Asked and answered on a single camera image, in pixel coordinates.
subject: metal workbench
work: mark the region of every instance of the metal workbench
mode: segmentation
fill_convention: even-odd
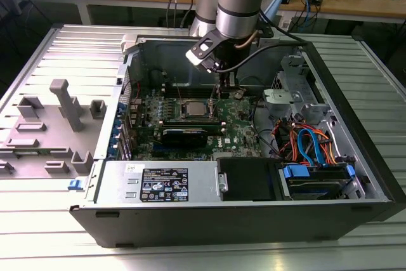
[[[40,100],[52,103],[55,97],[47,88],[55,76],[68,79],[69,91],[81,105],[89,105],[97,98],[106,100],[122,62],[123,35],[134,32],[131,27],[82,25],[50,30],[0,101],[0,142],[20,114],[15,105],[23,95],[37,95]],[[406,190],[405,88],[363,42],[348,36],[302,37],[314,43]],[[84,196],[82,192],[68,192],[69,181],[0,180],[1,270],[101,266],[104,270],[406,268],[406,211],[382,223],[362,225],[338,241],[104,249],[69,215],[70,204]]]

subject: blue latch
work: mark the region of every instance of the blue latch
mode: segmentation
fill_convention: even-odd
[[[355,177],[355,170],[354,170],[354,167],[352,165],[347,165],[347,171],[350,174],[351,178]]]
[[[117,139],[117,138],[110,138],[110,140],[108,141],[108,144],[114,145],[114,144],[117,144],[118,141],[119,141],[119,139]]]
[[[82,180],[72,179],[69,183],[68,190],[82,190]]]
[[[114,127],[120,127],[121,126],[121,121],[118,120],[118,119],[114,120],[113,126]]]
[[[127,108],[127,107],[126,107],[123,103],[121,103],[121,102],[119,102],[119,103],[117,104],[117,111],[118,111],[118,112],[125,111],[126,108]]]
[[[117,128],[112,128],[112,134],[118,136],[120,134],[120,130]]]
[[[290,177],[310,177],[309,170],[305,165],[291,164],[284,168],[285,178]]]
[[[110,155],[117,155],[117,149],[113,147],[107,147],[107,153]]]

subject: side panel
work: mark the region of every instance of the side panel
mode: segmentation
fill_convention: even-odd
[[[105,248],[335,240],[391,204],[96,210],[70,214]]]
[[[329,94],[329,98],[331,99],[330,104],[337,109],[337,112],[342,117],[342,123],[348,128],[349,134],[360,149],[361,154],[367,161],[369,168],[373,172],[385,195],[389,200],[396,203],[392,206],[390,211],[375,219],[377,221],[386,220],[405,208],[406,195],[370,139],[365,128],[362,126],[359,118],[337,85],[337,82],[334,80],[314,45],[308,43],[304,47],[304,50],[313,65],[313,69],[315,69],[317,73],[315,75],[316,79],[319,83],[324,85],[325,90]]]

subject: gray plastic part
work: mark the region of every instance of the gray plastic part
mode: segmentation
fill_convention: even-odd
[[[46,161],[44,168],[49,174],[66,174],[69,172],[69,167],[65,161]]]
[[[77,97],[73,96],[72,98],[70,98],[70,100],[72,101],[72,104],[74,104],[74,108],[77,111],[77,115],[80,117],[83,114],[83,108],[79,104]],[[62,117],[66,118],[65,112],[63,111],[62,107],[59,107],[59,111],[61,112]]]
[[[59,105],[44,105],[43,109],[36,109],[39,117],[37,122],[41,121],[46,125],[44,131],[21,133],[15,127],[10,129],[7,139],[1,145],[0,159],[10,162],[16,168],[13,178],[51,178],[52,175],[44,169],[45,162],[50,160],[66,162],[69,167],[69,172],[64,176],[66,178],[88,175],[76,173],[70,163],[73,153],[66,154],[66,157],[55,157],[52,152],[55,151],[58,154],[66,149],[71,149],[72,152],[78,152],[82,157],[86,155],[87,151],[94,155],[103,120],[92,118],[89,105],[82,107],[81,122],[85,128],[80,133],[74,133],[68,125],[68,121],[61,116],[58,108]],[[27,123],[26,119],[20,116],[15,126],[25,123]],[[37,139],[39,147],[15,149],[6,146],[9,139]]]
[[[35,109],[42,108],[44,107],[36,96],[25,96],[17,105],[17,109],[26,120],[38,119],[38,115]]]
[[[94,120],[102,120],[106,114],[106,105],[103,100],[93,100],[90,103],[90,113]]]
[[[14,171],[14,167],[9,162],[0,162],[0,173],[11,174]]]
[[[70,127],[74,132],[77,133],[83,129],[83,124],[77,115],[77,109],[72,103],[68,93],[68,86],[69,83],[66,79],[54,79],[49,87],[49,90],[58,97]]]
[[[46,125],[43,122],[39,123],[20,123],[17,124],[16,128],[18,132],[28,132],[28,131],[44,131]]]
[[[37,139],[10,139],[6,146],[12,147],[38,147],[39,142]]]
[[[51,150],[51,155],[54,158],[70,158],[73,155],[72,149],[67,147],[65,150]]]
[[[93,165],[93,156],[90,154],[90,152],[87,152],[84,160],[82,160],[79,153],[75,152],[71,163],[78,173],[89,174]]]

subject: table leg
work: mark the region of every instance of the table leg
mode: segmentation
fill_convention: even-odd
[[[279,27],[282,30],[288,31],[292,22],[292,18],[296,16],[296,11],[283,11],[279,20]]]
[[[79,10],[79,14],[81,16],[82,24],[84,25],[92,25],[93,21],[91,18],[91,13],[86,3],[77,3],[77,9]]]

